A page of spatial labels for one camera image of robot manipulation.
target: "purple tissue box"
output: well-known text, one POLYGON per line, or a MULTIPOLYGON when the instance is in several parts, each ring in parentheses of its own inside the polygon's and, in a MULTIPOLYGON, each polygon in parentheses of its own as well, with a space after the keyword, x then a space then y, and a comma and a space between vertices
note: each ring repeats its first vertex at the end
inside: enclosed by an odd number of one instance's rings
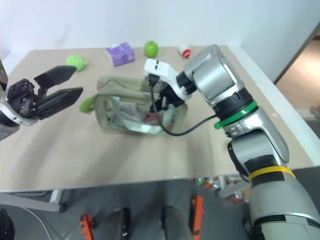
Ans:
POLYGON ((106 55, 113 66, 127 64, 135 60, 135 51, 126 42, 105 49, 106 55))

